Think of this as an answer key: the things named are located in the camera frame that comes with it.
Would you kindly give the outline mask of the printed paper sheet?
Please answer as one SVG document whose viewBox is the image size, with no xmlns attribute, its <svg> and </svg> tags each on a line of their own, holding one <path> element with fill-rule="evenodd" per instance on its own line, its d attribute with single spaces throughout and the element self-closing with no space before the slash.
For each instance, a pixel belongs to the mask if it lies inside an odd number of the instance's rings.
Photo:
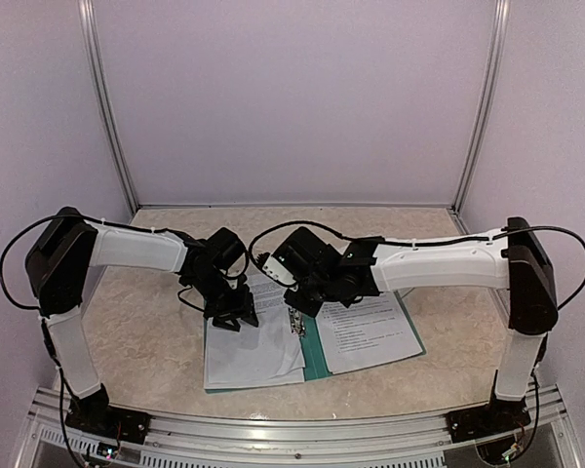
<svg viewBox="0 0 585 468">
<path fill-rule="evenodd" d="M 248 277 L 258 326 L 238 331 L 205 325 L 204 388 L 209 393 L 305 381 L 299 336 L 292 332 L 284 289 L 253 271 Z"/>
</svg>

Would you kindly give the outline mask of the paper sheets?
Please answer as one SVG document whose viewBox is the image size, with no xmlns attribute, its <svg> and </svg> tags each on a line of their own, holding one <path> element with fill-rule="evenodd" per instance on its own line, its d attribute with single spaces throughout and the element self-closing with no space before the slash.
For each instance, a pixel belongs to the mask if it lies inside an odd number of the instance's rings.
<svg viewBox="0 0 585 468">
<path fill-rule="evenodd" d="M 325 304 L 315 319 L 332 374 L 360 371 L 423 356 L 426 349 L 401 297 L 366 297 L 346 308 Z"/>
</svg>

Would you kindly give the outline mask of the dark teal folder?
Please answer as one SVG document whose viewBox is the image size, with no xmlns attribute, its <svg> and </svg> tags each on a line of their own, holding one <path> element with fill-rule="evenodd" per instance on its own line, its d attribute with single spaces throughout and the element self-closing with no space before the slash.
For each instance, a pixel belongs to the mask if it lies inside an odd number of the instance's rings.
<svg viewBox="0 0 585 468">
<path fill-rule="evenodd" d="M 300 337 L 300 344 L 305 359 L 304 382 L 325 379 L 336 375 L 330 373 L 327 368 L 315 319 L 303 315 L 306 335 Z"/>
</svg>

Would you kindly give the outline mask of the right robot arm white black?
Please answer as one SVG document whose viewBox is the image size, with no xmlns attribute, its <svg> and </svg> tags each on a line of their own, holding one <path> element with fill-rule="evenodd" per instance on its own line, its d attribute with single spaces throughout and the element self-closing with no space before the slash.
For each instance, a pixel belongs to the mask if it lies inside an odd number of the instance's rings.
<svg viewBox="0 0 585 468">
<path fill-rule="evenodd" d="M 553 265 L 531 225 L 511 217 L 500 229 L 471 236 L 421 242 L 350 238 L 344 251 L 321 240 L 312 226 L 295 222 L 294 232 L 259 265 L 285 287 L 285 302 L 311 317 L 326 303 L 348 307 L 406 288 L 508 291 L 509 336 L 479 422 L 498 433 L 516 418 L 543 343 L 559 319 Z"/>
</svg>

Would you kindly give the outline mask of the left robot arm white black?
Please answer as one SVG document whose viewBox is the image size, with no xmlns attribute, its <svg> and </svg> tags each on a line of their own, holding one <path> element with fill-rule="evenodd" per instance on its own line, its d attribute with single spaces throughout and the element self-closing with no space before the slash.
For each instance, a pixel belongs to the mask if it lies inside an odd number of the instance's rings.
<svg viewBox="0 0 585 468">
<path fill-rule="evenodd" d="M 24 268 L 45 322 L 73 411 L 99 434 L 110 432 L 117 413 L 95 369 L 82 326 L 81 308 L 88 272 L 97 266 L 158 270 L 204 300 L 199 312 L 219 328 L 236 332 L 257 326 L 254 298 L 245 274 L 230 267 L 247 258 L 240 238 L 227 228 L 207 239 L 169 228 L 137 228 L 104 223 L 64 207 L 50 220 L 27 254 Z"/>
</svg>

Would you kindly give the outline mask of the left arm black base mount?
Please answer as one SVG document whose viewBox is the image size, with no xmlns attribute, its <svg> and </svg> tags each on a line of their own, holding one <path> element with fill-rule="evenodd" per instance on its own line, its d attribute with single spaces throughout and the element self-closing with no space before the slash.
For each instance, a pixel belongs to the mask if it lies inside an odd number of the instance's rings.
<svg viewBox="0 0 585 468">
<path fill-rule="evenodd" d="M 113 439 L 143 445 L 152 416 L 144 411 L 112 406 L 103 384 L 92 395 L 70 403 L 65 419 L 69 428 Z"/>
</svg>

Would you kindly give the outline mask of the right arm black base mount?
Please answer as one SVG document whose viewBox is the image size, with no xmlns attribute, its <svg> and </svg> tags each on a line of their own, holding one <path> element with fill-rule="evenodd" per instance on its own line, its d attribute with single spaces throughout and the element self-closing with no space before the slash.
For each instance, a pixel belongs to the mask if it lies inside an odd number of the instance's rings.
<svg viewBox="0 0 585 468">
<path fill-rule="evenodd" d="M 445 415 L 445 420 L 454 444 L 526 429 L 531 423 L 526 398 L 519 401 L 499 400 L 494 392 L 491 392 L 487 403 L 452 410 Z"/>
</svg>

